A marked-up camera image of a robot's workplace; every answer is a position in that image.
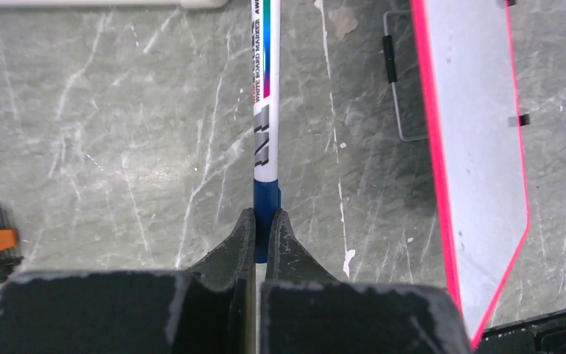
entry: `rainbow gradient stripe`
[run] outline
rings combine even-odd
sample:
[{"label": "rainbow gradient stripe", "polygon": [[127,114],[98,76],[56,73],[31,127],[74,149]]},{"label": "rainbow gradient stripe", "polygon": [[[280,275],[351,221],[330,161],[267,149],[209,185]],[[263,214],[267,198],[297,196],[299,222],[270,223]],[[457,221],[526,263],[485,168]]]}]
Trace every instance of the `rainbow gradient stripe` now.
[{"label": "rainbow gradient stripe", "polygon": [[263,92],[264,98],[270,96],[270,40],[272,38],[272,32],[270,29],[272,28],[272,19],[270,16],[270,0],[263,0],[263,40],[264,40],[264,63],[263,63],[263,73],[264,73],[264,82],[263,82]]}]

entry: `gray logo on marker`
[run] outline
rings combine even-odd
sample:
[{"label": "gray logo on marker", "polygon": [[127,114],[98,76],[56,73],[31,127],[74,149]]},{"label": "gray logo on marker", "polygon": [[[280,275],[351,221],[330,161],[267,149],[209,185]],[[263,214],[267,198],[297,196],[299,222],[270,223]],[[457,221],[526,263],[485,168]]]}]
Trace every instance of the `gray logo on marker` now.
[{"label": "gray logo on marker", "polygon": [[270,127],[270,105],[262,107],[262,110],[255,114],[255,166],[265,166],[268,164],[270,154],[268,153],[268,143],[270,134],[266,131]]}]

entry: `gray marble surface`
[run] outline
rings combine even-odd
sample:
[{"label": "gray marble surface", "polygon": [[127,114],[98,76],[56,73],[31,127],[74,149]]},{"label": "gray marble surface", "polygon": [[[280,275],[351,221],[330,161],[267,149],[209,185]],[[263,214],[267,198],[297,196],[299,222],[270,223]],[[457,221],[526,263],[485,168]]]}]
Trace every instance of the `gray marble surface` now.
[{"label": "gray marble surface", "polygon": [[[283,207],[341,279],[443,285],[427,144],[399,142],[380,51],[406,1],[322,1],[282,7]],[[0,201],[23,269],[184,268],[231,231],[252,200],[248,8],[0,10]],[[494,325],[566,308],[566,0],[512,16],[531,234]]]}]

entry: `pink edge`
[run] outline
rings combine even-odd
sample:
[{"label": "pink edge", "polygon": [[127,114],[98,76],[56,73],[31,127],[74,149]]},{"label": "pink edge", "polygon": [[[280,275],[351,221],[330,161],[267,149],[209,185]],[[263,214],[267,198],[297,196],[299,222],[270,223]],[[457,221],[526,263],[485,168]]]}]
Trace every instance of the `pink edge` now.
[{"label": "pink edge", "polygon": [[[515,112],[516,117],[520,116],[520,97],[518,94],[517,89],[517,73],[515,70],[515,51],[513,50],[513,32],[511,31],[511,11],[509,9],[509,2],[507,1],[506,5],[506,29],[509,36],[509,48],[511,51],[511,70],[513,71],[513,87],[514,87],[514,99],[515,99]],[[520,256],[520,251],[522,250],[522,246],[526,241],[526,235],[528,235],[528,230],[531,224],[531,208],[528,203],[528,181],[526,180],[526,159],[524,153],[524,140],[522,135],[522,126],[518,125],[518,132],[520,135],[520,152],[522,154],[522,169],[523,169],[523,176],[524,176],[524,196],[526,198],[526,226],[524,228],[524,235],[522,235],[522,239],[520,243],[517,245],[515,249],[515,253],[511,258],[511,262],[509,263],[509,267],[506,269],[506,272],[502,276],[502,280],[500,281],[500,285],[496,289],[494,297],[492,298],[492,302],[489,304],[487,311],[485,311],[485,315],[483,316],[483,321],[481,325],[476,330],[474,337],[472,337],[472,348],[476,348],[478,346],[478,342],[481,341],[483,336],[483,331],[485,330],[485,326],[489,323],[489,319],[491,318],[492,314],[494,313],[495,305],[502,294],[502,290],[504,289],[504,285],[506,284],[506,280],[509,278],[511,270],[513,270],[513,266],[515,265],[515,261]]]},{"label": "pink edge", "polygon": [[[433,163],[433,178],[435,181],[435,190],[437,196],[437,213],[439,217],[439,225],[441,227],[441,241],[444,246],[444,266],[446,271],[447,287],[448,292],[453,297],[457,307],[462,311],[461,292],[458,281],[458,269],[454,255],[455,247],[452,232],[452,218],[450,214],[450,200],[448,196],[448,185],[445,173],[444,144],[441,137],[441,122],[439,119],[439,107],[437,104],[435,74],[433,72],[432,49],[430,48],[430,36],[427,28],[425,0],[412,0],[411,10],[413,15],[413,29],[416,36],[416,48],[419,58],[420,80],[422,82],[422,92],[424,96],[424,110],[426,113],[430,156]],[[506,23],[511,51],[511,70],[513,71],[515,111],[517,114],[516,117],[518,117],[520,115],[520,104],[517,93],[517,76],[515,72],[515,59],[513,39],[511,35],[511,16],[509,6],[507,6],[506,8]],[[503,275],[502,280],[500,281],[500,284],[494,293],[492,301],[489,303],[489,307],[485,311],[483,321],[481,321],[481,324],[476,330],[475,335],[472,337],[472,348],[476,348],[478,342],[481,340],[485,326],[489,322],[489,318],[491,317],[495,309],[495,305],[500,298],[502,290],[504,289],[504,286],[506,284],[506,280],[509,278],[509,274],[513,269],[515,261],[520,254],[520,250],[522,249],[522,245],[526,240],[526,235],[528,234],[528,228],[530,224],[530,208],[528,205],[528,189],[524,158],[525,154],[521,127],[518,128],[518,134],[520,135],[520,153],[522,155],[524,196],[526,199],[526,225],[524,234],[522,235],[520,243],[518,244],[515,253],[511,258],[509,267],[506,269],[506,272]]]}]

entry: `pink trim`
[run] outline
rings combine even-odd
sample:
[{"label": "pink trim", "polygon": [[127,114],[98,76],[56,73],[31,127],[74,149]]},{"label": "pink trim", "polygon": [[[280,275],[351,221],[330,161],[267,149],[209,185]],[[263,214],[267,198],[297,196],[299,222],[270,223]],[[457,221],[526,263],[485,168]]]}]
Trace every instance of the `pink trim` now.
[{"label": "pink trim", "polygon": [[[441,137],[441,122],[439,117],[439,107],[437,104],[432,49],[430,47],[430,35],[427,28],[425,0],[412,0],[411,10],[413,13],[413,28],[416,35],[416,47],[419,57],[420,80],[422,82],[422,92],[424,94],[424,109],[426,113],[428,128],[430,156],[433,162],[433,177],[435,179],[435,189],[437,194],[437,213],[441,227],[441,241],[444,246],[444,266],[447,278],[446,281],[450,295],[452,295],[457,307],[459,308],[459,310],[461,310],[461,292],[460,284],[458,281],[458,269],[455,258],[452,218],[450,214],[450,200],[448,194],[449,186],[447,185],[447,177],[445,171],[444,144]],[[506,8],[506,22],[509,36],[509,46],[511,48],[511,70],[513,71],[515,111],[518,117],[520,115],[520,104],[517,92],[517,76],[515,73],[513,38],[511,35],[511,16],[508,5]],[[526,226],[520,243],[518,244],[515,253],[511,258],[509,267],[506,269],[506,272],[503,275],[502,280],[500,281],[500,284],[494,293],[494,296],[492,297],[492,301],[489,303],[489,307],[483,315],[483,321],[472,337],[472,348],[476,348],[478,342],[481,340],[485,326],[489,322],[489,318],[491,317],[495,309],[495,305],[500,298],[502,290],[504,289],[504,286],[506,284],[506,280],[509,278],[509,274],[513,269],[515,261],[520,254],[522,245],[526,240],[526,235],[528,234],[528,228],[530,224],[530,208],[528,205],[528,184],[526,181],[526,165],[524,157],[525,154],[521,127],[518,128],[518,132],[520,135],[520,152],[522,156],[522,167],[524,175],[524,196],[526,198]]]}]

